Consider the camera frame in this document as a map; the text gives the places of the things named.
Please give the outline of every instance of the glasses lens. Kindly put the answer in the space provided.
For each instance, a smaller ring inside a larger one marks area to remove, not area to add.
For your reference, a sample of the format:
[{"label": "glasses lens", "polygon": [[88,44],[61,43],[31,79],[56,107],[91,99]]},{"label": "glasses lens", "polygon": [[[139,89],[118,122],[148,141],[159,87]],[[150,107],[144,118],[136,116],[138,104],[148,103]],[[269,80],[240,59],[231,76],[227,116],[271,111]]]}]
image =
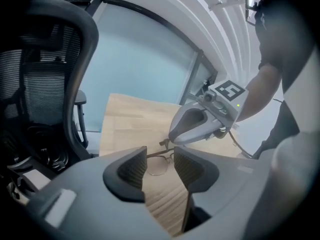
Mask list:
[{"label": "glasses lens", "polygon": [[163,156],[149,157],[146,171],[154,176],[165,174],[168,169],[168,162]]}]

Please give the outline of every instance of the eyeglasses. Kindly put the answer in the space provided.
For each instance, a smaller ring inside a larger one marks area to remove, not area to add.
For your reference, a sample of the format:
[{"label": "eyeglasses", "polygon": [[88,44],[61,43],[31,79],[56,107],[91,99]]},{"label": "eyeglasses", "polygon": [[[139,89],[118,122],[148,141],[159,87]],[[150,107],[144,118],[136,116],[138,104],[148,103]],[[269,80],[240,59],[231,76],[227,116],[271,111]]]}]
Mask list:
[{"label": "eyeglasses", "polygon": [[170,160],[172,162],[174,161],[174,153],[170,154],[169,157],[165,157],[164,155],[161,155],[161,154],[165,154],[171,150],[173,150],[173,148],[147,155],[146,157],[147,173],[152,176],[159,176],[159,175],[165,174],[168,170]]}]

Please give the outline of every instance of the office chair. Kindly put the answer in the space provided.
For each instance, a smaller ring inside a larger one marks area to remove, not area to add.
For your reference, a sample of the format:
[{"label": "office chair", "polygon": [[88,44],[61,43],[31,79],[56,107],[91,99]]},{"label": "office chair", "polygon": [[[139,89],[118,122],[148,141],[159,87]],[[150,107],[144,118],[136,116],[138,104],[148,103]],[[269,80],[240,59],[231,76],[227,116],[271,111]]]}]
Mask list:
[{"label": "office chair", "polygon": [[51,180],[92,157],[73,111],[76,104],[83,114],[85,96],[76,97],[99,33],[92,17],[66,0],[31,0],[24,17],[0,50],[0,149],[9,176],[28,195],[38,190],[28,172]]}]

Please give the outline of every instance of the wooden desk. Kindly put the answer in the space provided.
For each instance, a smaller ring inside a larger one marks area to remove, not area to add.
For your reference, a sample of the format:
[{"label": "wooden desk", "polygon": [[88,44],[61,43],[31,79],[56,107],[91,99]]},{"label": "wooden desk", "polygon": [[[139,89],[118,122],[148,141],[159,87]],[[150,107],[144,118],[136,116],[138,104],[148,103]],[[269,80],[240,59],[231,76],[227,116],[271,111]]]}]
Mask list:
[{"label": "wooden desk", "polygon": [[[168,137],[171,121],[179,107],[176,104],[111,94],[104,114],[99,155],[141,146],[147,146],[148,154],[164,150],[159,142]],[[232,130],[232,133],[237,138],[235,131]],[[187,147],[229,157],[236,157],[241,152],[229,135],[223,139],[198,141]],[[164,175],[151,176],[146,173],[142,190],[151,214],[172,236],[178,235],[188,193],[174,165],[170,164]]]}]

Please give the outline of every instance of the window frame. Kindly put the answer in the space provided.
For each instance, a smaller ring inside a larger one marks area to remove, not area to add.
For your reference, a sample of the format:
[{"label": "window frame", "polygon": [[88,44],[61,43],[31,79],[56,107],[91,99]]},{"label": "window frame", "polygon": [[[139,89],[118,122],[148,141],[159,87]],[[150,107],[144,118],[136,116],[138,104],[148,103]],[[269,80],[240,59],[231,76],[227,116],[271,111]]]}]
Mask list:
[{"label": "window frame", "polygon": [[192,70],[190,72],[188,81],[184,87],[181,99],[179,104],[183,105],[186,103],[187,99],[194,100],[195,97],[190,93],[191,86],[195,80],[195,77],[197,75],[198,69],[200,64],[202,63],[204,67],[211,72],[212,79],[214,81],[217,78],[218,71],[214,68],[214,66],[211,64],[211,62],[208,60],[206,55],[204,54],[204,51],[201,50],[198,46],[195,45],[194,42],[192,42],[182,31],[180,31],[177,27],[175,27],[173,24],[162,18],[161,16],[157,15],[156,13],[142,7],[139,5],[136,5],[131,2],[127,2],[125,0],[69,0],[70,3],[77,5],[77,6],[86,6],[85,10],[93,16],[95,12],[97,11],[98,7],[101,5],[101,3],[109,4],[109,5],[115,5],[127,8],[129,10],[135,11],[137,13],[140,13],[142,15],[145,15],[149,17],[150,19],[160,23],[161,25],[165,26],[167,29],[172,31],[175,35],[180,37],[184,42],[186,42],[196,54],[196,59],[193,63]]}]

